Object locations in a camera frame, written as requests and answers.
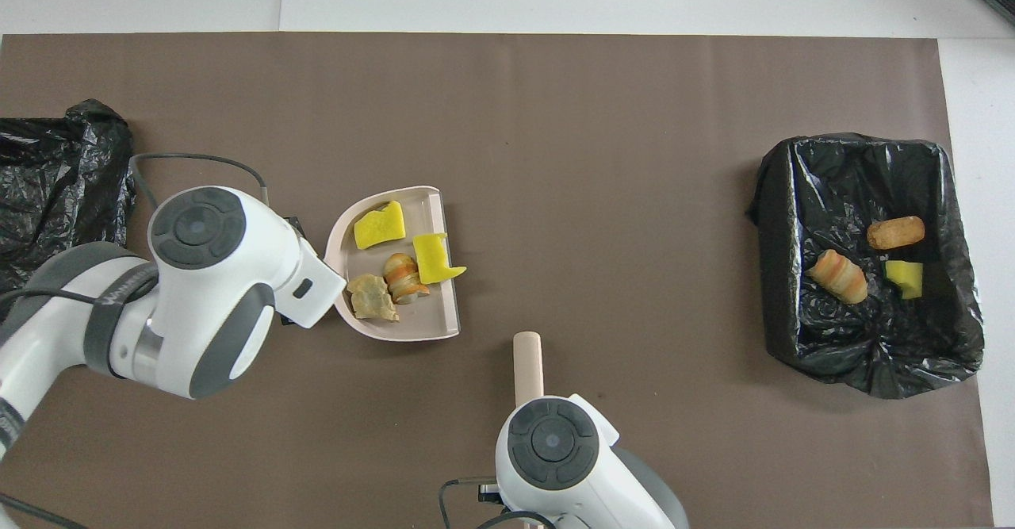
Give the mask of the notched yellow sponge piece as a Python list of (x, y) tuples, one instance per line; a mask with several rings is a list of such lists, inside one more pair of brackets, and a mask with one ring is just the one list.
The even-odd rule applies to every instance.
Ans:
[(406, 234), (403, 209), (398, 201), (387, 201), (353, 224), (353, 239), (360, 251), (388, 241), (405, 239)]

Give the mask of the pale green foam chunk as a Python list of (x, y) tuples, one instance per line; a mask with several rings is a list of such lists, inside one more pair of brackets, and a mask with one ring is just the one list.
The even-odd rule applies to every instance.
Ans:
[(353, 316), (358, 320), (387, 320), (399, 322), (400, 317), (381, 276), (362, 274), (348, 282)]

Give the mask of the orange striped foam chunk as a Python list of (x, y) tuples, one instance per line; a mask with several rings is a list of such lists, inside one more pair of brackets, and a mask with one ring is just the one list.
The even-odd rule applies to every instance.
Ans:
[(431, 294), (422, 283), (417, 262), (409, 254), (395, 253), (385, 260), (384, 280), (395, 305), (409, 305)]

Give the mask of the beige hand brush black bristles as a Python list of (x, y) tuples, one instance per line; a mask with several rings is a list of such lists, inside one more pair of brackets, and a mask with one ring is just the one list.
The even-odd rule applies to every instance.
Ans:
[(515, 406), (517, 408), (545, 395), (542, 337), (522, 331), (512, 338)]

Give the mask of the squarish yellow sponge piece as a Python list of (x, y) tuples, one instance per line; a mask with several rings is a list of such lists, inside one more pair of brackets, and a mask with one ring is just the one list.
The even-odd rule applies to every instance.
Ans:
[(418, 275), (425, 286), (457, 278), (468, 270), (467, 266), (450, 265), (446, 241), (446, 232), (418, 234), (412, 239)]

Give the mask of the pale pink plastic dustpan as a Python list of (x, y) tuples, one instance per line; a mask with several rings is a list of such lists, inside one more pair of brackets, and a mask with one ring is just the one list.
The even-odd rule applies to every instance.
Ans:
[[(396, 201), (402, 208), (405, 239), (385, 241), (360, 250), (354, 238), (355, 222), (384, 208), (391, 201)], [(441, 190), (433, 186), (410, 186), (365, 197), (339, 215), (327, 240), (325, 262), (347, 281), (363, 274), (381, 276), (384, 262), (390, 255), (416, 254), (412, 244), (414, 236), (447, 230), (443, 210), (445, 207)], [(420, 297), (412, 304), (396, 307), (400, 318), (398, 322), (356, 318), (348, 291), (337, 299), (335, 311), (352, 330), (374, 339), (405, 343), (457, 336), (460, 322), (454, 281), (442, 281), (428, 288), (431, 291), (429, 297)]]

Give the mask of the pale and orange foam chunk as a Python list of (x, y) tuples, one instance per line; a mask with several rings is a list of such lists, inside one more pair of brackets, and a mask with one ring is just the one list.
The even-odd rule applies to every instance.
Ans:
[(805, 275), (842, 304), (856, 305), (868, 297), (865, 273), (849, 258), (827, 248), (818, 255), (814, 265)]

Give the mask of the small yellow sponge piece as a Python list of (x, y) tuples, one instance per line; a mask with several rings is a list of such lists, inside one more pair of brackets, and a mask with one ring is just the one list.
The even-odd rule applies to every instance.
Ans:
[(923, 297), (924, 264), (888, 260), (884, 263), (884, 272), (889, 282), (898, 287), (900, 297), (906, 301)]

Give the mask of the brown oval foam chunk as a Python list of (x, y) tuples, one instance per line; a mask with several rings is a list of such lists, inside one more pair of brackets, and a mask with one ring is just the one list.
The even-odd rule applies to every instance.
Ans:
[(925, 223), (918, 216), (904, 216), (871, 224), (866, 232), (869, 246), (878, 251), (913, 246), (925, 238)]

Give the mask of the crumpled bin black bag liner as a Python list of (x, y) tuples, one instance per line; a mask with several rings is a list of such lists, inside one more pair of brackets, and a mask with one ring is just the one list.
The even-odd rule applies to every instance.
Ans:
[(98, 100), (59, 118), (0, 118), (0, 294), (70, 247), (126, 243), (133, 154), (127, 121)]

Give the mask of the open bin black bag liner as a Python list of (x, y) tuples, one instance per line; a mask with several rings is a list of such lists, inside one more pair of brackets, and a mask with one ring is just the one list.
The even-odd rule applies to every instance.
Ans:
[[(980, 370), (985, 331), (948, 153), (928, 141), (795, 136), (758, 169), (748, 216), (759, 237), (766, 349), (823, 383), (903, 399)], [(918, 216), (925, 238), (878, 251), (866, 232)], [(833, 248), (858, 265), (868, 297), (842, 304), (805, 275)], [(923, 297), (900, 297), (884, 263), (924, 264)]]

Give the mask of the brown paper table mat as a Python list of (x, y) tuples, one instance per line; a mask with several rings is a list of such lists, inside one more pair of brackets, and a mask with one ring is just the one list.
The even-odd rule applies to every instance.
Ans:
[(66, 371), (0, 492), (95, 529), (434, 529), (492, 474), (511, 338), (680, 497), (693, 527), (991, 525), (974, 378), (902, 401), (766, 353), (746, 211), (780, 141), (948, 142), (931, 41), (588, 35), (8, 35), (0, 117), (99, 100), (138, 151), (258, 169), (325, 246), (403, 186), (443, 193), (460, 334), (275, 324), (186, 401)]

